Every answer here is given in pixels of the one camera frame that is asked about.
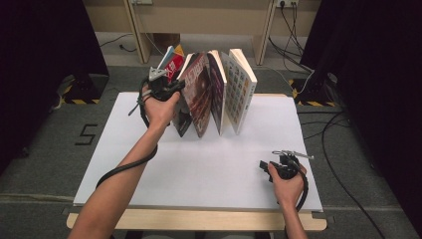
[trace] hand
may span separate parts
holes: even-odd
[[[298,173],[295,177],[284,180],[279,177],[276,168],[271,163],[268,164],[268,170],[273,177],[274,193],[282,209],[296,208],[299,197],[304,191],[304,181],[302,180],[301,174]],[[301,171],[307,173],[307,170],[302,165]]]
[[[167,127],[175,115],[174,107],[179,101],[180,93],[176,92],[166,102],[153,97],[144,97],[145,112],[149,119],[149,126]]]

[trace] forearm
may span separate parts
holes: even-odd
[[[151,126],[119,165],[147,157],[156,147],[165,127]],[[104,181],[81,211],[70,238],[109,238],[127,208],[146,163],[120,172]]]
[[[302,225],[299,213],[294,206],[282,207],[283,217],[286,223],[286,230],[290,239],[308,238]]]

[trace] skin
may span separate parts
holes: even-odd
[[[167,102],[154,98],[146,100],[149,128],[118,166],[145,158],[154,150],[174,116],[179,97],[180,94],[175,93]],[[68,238],[108,239],[127,208],[145,167],[146,163],[104,181],[83,207]]]
[[[296,210],[296,204],[304,190],[304,182],[301,175],[298,173],[292,179],[284,180],[279,177],[277,170],[272,164],[268,164],[268,169],[273,177],[274,193],[282,209],[289,238],[308,238],[299,218],[298,211]],[[307,173],[307,170],[303,166],[301,166],[301,171]]]

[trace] book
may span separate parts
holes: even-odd
[[[208,127],[212,100],[206,54],[189,54],[184,65],[178,77],[185,82],[181,99],[188,106],[198,136],[202,137]]]
[[[225,114],[235,133],[240,133],[257,85],[242,50],[232,49],[229,55],[216,50],[189,54],[177,79],[185,81],[181,105],[185,106],[183,112],[191,115],[199,137],[204,135],[211,115],[220,135]],[[179,128],[180,136],[186,130]]]
[[[242,49],[230,49],[223,54],[223,65],[227,76],[226,112],[236,134],[245,121],[258,80]]]
[[[179,44],[176,48],[169,46],[157,69],[166,70],[168,83],[171,83],[173,76],[180,70],[183,63],[184,54],[181,45]]]

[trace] white board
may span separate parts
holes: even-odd
[[[99,179],[115,168],[145,132],[137,109],[138,93],[120,93],[90,165],[75,197],[84,205]],[[273,150],[307,153],[292,98],[254,96],[244,126],[235,135],[228,119],[218,134],[213,119],[199,138],[193,125],[180,137],[169,126],[158,144],[158,153],[147,165],[129,203],[133,207],[187,207],[229,210],[277,209],[269,175],[260,160],[278,161]],[[310,184],[303,210],[322,211],[314,175],[306,158]]]

